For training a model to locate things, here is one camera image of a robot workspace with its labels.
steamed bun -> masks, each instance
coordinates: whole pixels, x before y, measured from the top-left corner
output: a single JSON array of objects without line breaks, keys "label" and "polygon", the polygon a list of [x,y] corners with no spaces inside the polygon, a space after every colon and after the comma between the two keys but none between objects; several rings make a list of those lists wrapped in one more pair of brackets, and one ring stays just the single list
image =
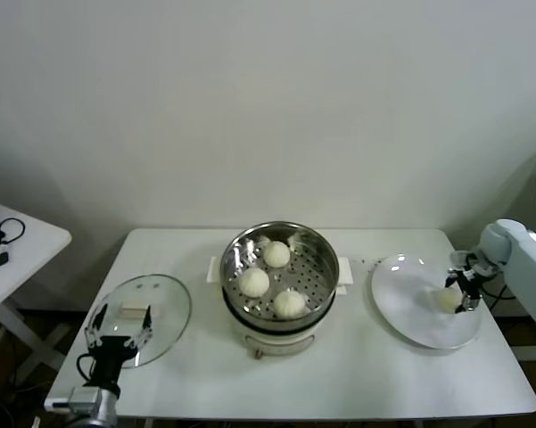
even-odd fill
[{"label": "steamed bun", "polygon": [[305,300],[298,292],[280,292],[274,299],[274,311],[280,318],[296,318],[305,311]]},{"label": "steamed bun", "polygon": [[269,277],[258,267],[250,267],[239,280],[240,291],[253,299],[262,296],[269,288]]},{"label": "steamed bun", "polygon": [[442,312],[455,314],[462,304],[462,292],[455,288],[445,288],[436,292],[436,302]]},{"label": "steamed bun", "polygon": [[269,243],[264,250],[264,261],[273,268],[282,268],[289,263],[289,258],[289,248],[279,241]]}]

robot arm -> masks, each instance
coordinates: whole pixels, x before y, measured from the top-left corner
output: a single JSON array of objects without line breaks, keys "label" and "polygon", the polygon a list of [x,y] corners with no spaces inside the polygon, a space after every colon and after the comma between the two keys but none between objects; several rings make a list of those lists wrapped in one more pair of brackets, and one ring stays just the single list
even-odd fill
[{"label": "robot arm", "polygon": [[115,406],[120,395],[118,386],[123,363],[136,356],[153,336],[151,307],[145,313],[141,329],[133,335],[106,334],[103,321],[108,304],[104,303],[86,327],[88,355],[95,361],[91,377],[81,387],[75,387],[67,399],[54,402],[52,407],[77,415],[70,427],[115,428]]},{"label": "robot arm", "polygon": [[447,284],[458,281],[464,294],[459,311],[474,310],[475,299],[479,301],[475,289],[501,272],[509,290],[536,322],[536,235],[524,225],[506,219],[487,225],[476,247],[458,251],[452,258],[457,268],[450,271]]}]

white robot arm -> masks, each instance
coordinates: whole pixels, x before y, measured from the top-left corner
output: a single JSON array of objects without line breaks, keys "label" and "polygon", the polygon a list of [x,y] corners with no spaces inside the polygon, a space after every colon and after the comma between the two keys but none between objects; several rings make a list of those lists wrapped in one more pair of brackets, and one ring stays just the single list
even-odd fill
[{"label": "white robot arm", "polygon": [[462,310],[474,310],[479,287],[502,272],[509,290],[536,322],[536,235],[514,220],[501,219],[487,225],[480,243],[471,251],[452,255],[447,286],[458,281],[464,295]]}]

glass lid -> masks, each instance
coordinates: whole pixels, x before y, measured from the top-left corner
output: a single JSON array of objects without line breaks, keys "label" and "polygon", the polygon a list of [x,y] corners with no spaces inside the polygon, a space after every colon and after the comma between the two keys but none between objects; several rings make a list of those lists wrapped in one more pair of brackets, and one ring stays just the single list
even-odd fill
[{"label": "glass lid", "polygon": [[138,336],[151,308],[153,335],[135,358],[125,361],[124,368],[143,366],[169,350],[182,336],[192,312],[186,287],[172,276],[159,274],[129,279],[107,294],[90,317],[89,327],[105,305],[100,336]]}]

white plate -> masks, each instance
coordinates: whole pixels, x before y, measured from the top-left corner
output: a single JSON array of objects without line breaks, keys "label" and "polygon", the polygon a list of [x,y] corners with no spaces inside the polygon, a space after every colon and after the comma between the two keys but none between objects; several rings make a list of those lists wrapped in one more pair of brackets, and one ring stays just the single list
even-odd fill
[{"label": "white plate", "polygon": [[396,330],[429,348],[450,350],[470,342],[481,319],[479,310],[446,314],[439,309],[435,294],[445,280],[443,267],[398,254],[375,268],[371,288],[376,306]]}]

